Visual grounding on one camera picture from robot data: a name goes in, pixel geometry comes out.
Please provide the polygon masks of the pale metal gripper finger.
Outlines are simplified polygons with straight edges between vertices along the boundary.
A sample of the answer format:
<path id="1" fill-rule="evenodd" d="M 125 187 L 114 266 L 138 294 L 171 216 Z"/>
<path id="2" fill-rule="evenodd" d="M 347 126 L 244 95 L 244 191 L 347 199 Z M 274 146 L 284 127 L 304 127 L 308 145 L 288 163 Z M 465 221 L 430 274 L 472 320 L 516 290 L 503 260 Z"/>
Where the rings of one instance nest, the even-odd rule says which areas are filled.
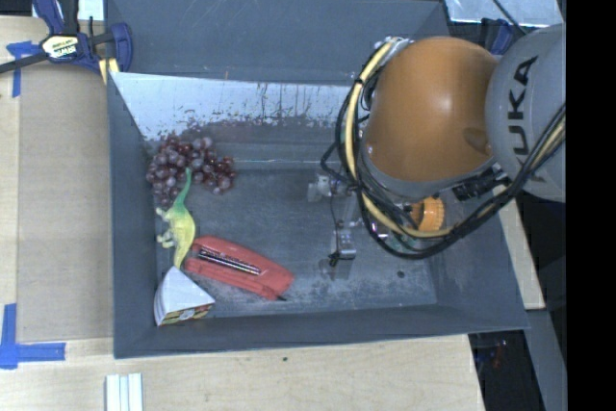
<path id="1" fill-rule="evenodd" d="M 347 184 L 330 175 L 318 174 L 316 178 L 308 184 L 307 201 L 310 203 L 342 198 L 346 195 Z"/>
<path id="2" fill-rule="evenodd" d="M 347 280 L 357 255 L 349 230 L 336 230 L 331 235 L 330 251 L 319 261 L 320 274 L 330 280 Z"/>

